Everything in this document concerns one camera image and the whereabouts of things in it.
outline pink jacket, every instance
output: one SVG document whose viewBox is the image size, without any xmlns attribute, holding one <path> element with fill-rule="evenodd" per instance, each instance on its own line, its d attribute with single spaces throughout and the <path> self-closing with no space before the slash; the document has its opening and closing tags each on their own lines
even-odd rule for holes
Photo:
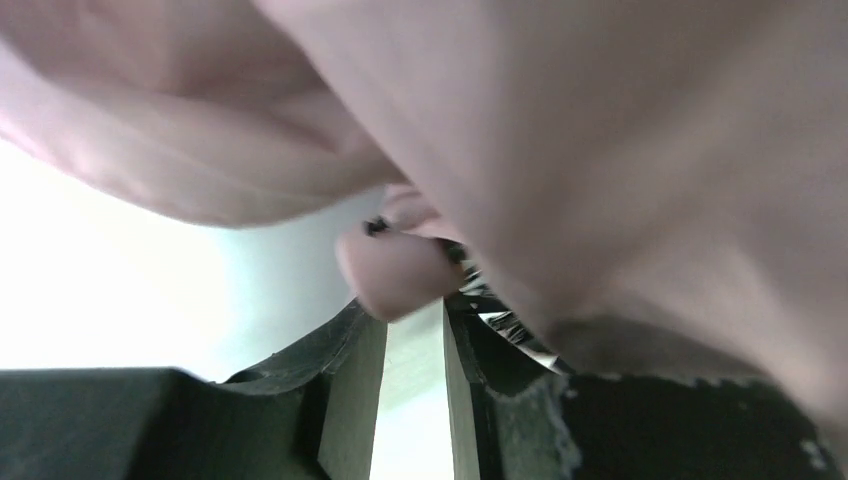
<svg viewBox="0 0 848 480">
<path fill-rule="evenodd" d="M 846 19 L 842 0 L 0 0 L 0 134 L 194 223 L 395 184 L 390 219 L 466 243 L 566 359 L 763 372 L 848 458 Z M 340 257 L 375 314 L 456 287 L 433 242 L 356 228 Z"/>
</svg>

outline pink garment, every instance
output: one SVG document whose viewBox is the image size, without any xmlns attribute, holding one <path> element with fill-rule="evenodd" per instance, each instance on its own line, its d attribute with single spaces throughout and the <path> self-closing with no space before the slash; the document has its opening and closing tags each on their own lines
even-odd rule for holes
<svg viewBox="0 0 848 480">
<path fill-rule="evenodd" d="M 566 359 L 750 367 L 848 459 L 848 3 L 0 0 L 0 35 L 0 132 L 90 185 L 232 227 L 414 185 L 392 215 Z"/>
</svg>

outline beige fabric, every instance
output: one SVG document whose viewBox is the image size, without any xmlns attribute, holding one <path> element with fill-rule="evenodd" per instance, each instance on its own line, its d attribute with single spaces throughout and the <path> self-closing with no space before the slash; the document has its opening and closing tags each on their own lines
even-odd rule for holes
<svg viewBox="0 0 848 480">
<path fill-rule="evenodd" d="M 0 131 L 194 222 L 406 179 L 566 357 L 628 331 L 566 316 L 625 314 L 766 372 L 848 457 L 848 3 L 255 4 L 0 0 Z"/>
</svg>

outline black plastic part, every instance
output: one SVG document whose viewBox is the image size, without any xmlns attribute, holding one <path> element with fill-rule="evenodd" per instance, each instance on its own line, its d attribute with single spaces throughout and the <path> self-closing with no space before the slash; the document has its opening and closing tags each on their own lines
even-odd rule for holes
<svg viewBox="0 0 848 480">
<path fill-rule="evenodd" d="M 450 303 L 445 361 L 456 480 L 844 478 L 766 384 L 557 375 Z"/>
<path fill-rule="evenodd" d="M 224 384 L 0 372 L 0 479 L 366 480 L 386 325 L 356 302 Z"/>
</svg>

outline pink fabric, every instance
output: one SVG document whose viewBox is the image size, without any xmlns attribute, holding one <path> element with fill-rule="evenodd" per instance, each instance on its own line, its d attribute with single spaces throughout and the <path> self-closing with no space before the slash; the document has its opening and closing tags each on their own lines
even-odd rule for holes
<svg viewBox="0 0 848 480">
<path fill-rule="evenodd" d="M 693 367 L 668 345 L 699 342 L 775 379 L 844 459 L 846 18 L 841 0 L 0 0 L 0 132 L 196 223 L 414 185 L 392 215 L 466 242 L 566 358 L 667 372 Z M 662 333 L 631 342 L 598 312 Z"/>
</svg>

